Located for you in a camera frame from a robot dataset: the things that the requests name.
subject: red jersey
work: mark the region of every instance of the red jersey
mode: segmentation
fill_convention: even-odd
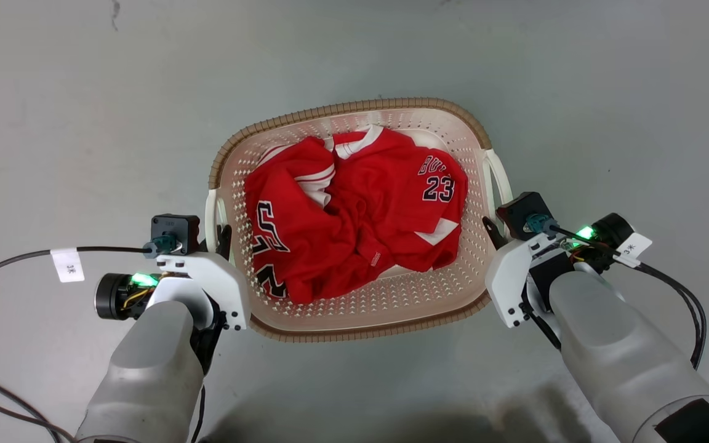
[[[444,151],[372,126],[266,151],[245,181],[253,265],[268,295],[337,297],[398,264],[450,264],[467,176]]]

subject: laundry basket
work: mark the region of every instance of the laundry basket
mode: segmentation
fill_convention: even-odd
[[[418,146],[448,151],[467,173],[470,185],[456,261],[424,273],[395,267],[349,294],[310,305],[268,297],[253,270],[246,176],[273,146],[310,135],[330,138],[369,124],[410,135]],[[229,138],[209,174],[207,247],[216,250],[216,225],[231,225],[231,261],[249,281],[250,327],[259,333],[289,342],[382,337],[465,319],[487,305],[484,275],[495,249],[481,219],[487,215],[495,220],[496,201],[510,199],[507,175],[489,136],[455,103],[438,98],[342,103],[262,121]]]

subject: jersey lettering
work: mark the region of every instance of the jersey lettering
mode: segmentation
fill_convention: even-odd
[[[417,175],[436,173],[436,171],[444,171],[445,169],[447,168],[445,168],[442,160],[437,159],[437,157],[434,157],[433,155],[428,155],[423,162],[423,166],[421,166],[420,170],[417,171]]]
[[[275,218],[273,218],[273,203],[260,200],[256,206],[256,214],[258,216],[258,228],[264,235],[254,235],[254,243],[250,245],[253,247],[254,255],[270,249],[277,250],[278,252],[291,252],[278,236],[278,229],[276,229],[275,223],[270,221],[275,220]]]
[[[453,192],[455,191],[455,182],[450,176],[445,177],[428,177],[425,180],[428,186],[423,191],[423,200],[427,202],[450,202],[453,200]]]
[[[261,269],[256,271],[256,280],[262,288],[264,288],[267,295],[270,297],[275,297],[276,299],[285,299],[288,297],[288,291],[286,290],[286,282],[282,281],[278,283],[278,278],[275,277],[275,269],[273,265],[262,266]]]

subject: concrete floor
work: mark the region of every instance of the concrete floor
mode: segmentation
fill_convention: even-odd
[[[473,112],[515,191],[541,191],[563,225],[626,216],[655,241],[647,262],[709,316],[698,0],[0,0],[0,259],[141,245],[153,214],[202,213],[217,148],[240,128],[416,95]],[[83,259],[83,283],[60,284],[45,258],[0,271],[0,382],[71,431],[130,327],[96,317],[97,280],[152,270]],[[690,351],[670,289],[607,276]],[[204,432],[226,441],[614,441],[541,334],[492,308],[343,344],[227,334],[217,352]],[[0,415],[0,441],[48,437]]]

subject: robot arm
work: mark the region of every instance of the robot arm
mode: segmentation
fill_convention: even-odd
[[[174,239],[194,235],[177,218],[192,219],[164,215],[153,222],[184,226],[170,233]],[[116,347],[92,396],[76,434],[80,443],[186,441],[220,334],[247,328],[247,281],[224,256],[200,252],[202,247],[189,243],[156,243],[150,258],[165,273],[159,280],[107,274],[98,284],[95,309],[100,317],[137,322]],[[174,254],[161,253],[169,250]]]
[[[709,443],[709,384],[600,277],[619,257],[594,254],[575,266],[569,263],[537,193],[523,194],[497,213],[516,237],[497,251],[486,274],[501,320],[513,328],[531,317],[541,326],[620,441]],[[619,216],[612,214],[611,221],[614,217]],[[610,235],[621,231],[600,224]],[[617,246],[631,235],[633,229],[624,230],[611,240]],[[639,263],[635,256],[626,259],[629,266]]]

